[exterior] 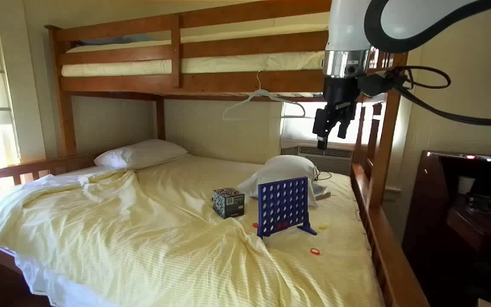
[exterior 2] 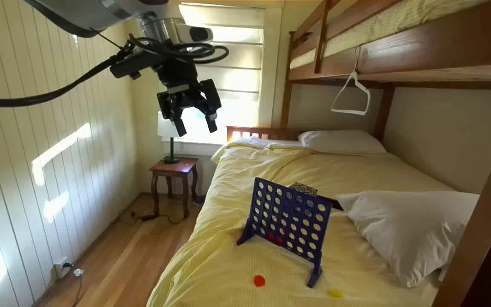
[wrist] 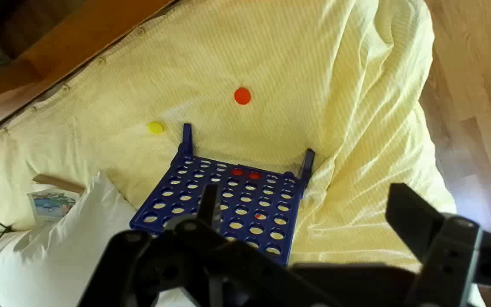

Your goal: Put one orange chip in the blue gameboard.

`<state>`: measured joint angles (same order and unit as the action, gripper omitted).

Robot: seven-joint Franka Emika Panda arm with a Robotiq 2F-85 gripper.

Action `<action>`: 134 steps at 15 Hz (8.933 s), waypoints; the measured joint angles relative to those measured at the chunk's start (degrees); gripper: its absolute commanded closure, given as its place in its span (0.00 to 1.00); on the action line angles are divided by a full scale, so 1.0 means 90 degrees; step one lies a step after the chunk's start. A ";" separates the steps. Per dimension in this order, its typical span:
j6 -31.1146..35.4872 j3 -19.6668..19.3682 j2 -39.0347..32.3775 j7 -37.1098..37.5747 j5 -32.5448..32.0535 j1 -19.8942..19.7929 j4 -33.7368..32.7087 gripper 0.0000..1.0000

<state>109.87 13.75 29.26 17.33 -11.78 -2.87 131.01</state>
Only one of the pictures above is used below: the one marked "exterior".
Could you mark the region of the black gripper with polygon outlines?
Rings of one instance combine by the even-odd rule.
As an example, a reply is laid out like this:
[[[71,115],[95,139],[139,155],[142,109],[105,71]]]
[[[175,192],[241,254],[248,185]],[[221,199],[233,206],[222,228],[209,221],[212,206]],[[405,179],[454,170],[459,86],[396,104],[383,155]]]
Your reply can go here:
[[[313,131],[318,134],[318,148],[328,150],[328,134],[338,126],[338,138],[347,138],[350,122],[355,119],[357,98],[360,95],[357,78],[325,80],[326,105],[316,110]]]

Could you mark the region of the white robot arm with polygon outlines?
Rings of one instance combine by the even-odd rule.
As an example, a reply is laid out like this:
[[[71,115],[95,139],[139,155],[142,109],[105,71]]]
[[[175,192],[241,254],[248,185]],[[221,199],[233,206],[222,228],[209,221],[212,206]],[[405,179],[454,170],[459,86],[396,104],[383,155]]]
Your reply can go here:
[[[408,52],[463,18],[490,10],[491,0],[333,0],[325,57],[326,107],[316,112],[313,133],[328,148],[338,126],[345,138],[362,93],[396,90],[417,105],[451,121],[491,126],[491,117],[473,117],[432,107],[410,92],[417,85],[412,66],[367,73],[369,51]]]

